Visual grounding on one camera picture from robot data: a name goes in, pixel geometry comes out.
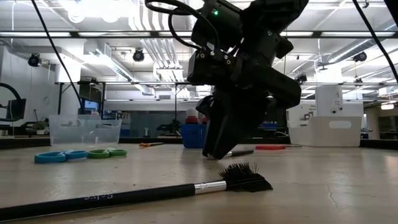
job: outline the brush bristles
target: brush bristles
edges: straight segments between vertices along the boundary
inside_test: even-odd
[[[258,192],[272,190],[268,181],[257,174],[257,164],[252,167],[248,162],[229,165],[219,176],[225,180],[226,190]]]

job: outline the table surface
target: table surface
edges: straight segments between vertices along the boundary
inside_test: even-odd
[[[240,145],[236,149],[252,149]],[[219,192],[13,223],[397,223],[398,151],[291,148],[210,161],[198,149],[121,144],[125,158],[34,164],[34,154],[70,147],[0,151],[0,207],[218,179],[237,162],[257,163],[268,192]]]

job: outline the orange-handled tool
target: orange-handled tool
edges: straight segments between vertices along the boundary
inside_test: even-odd
[[[151,146],[160,146],[163,145],[164,142],[155,142],[155,143],[140,143],[139,147],[144,148],[144,147],[151,147]]]

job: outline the white bin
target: white bin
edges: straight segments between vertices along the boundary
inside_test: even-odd
[[[50,115],[49,120],[52,146],[119,142],[121,120],[100,120],[95,115]]]
[[[292,144],[311,147],[359,147],[362,117],[316,116],[304,127],[290,127]]]

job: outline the laboratory room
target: laboratory room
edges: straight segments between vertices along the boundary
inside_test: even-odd
[[[0,223],[398,219],[396,0],[0,1]]]

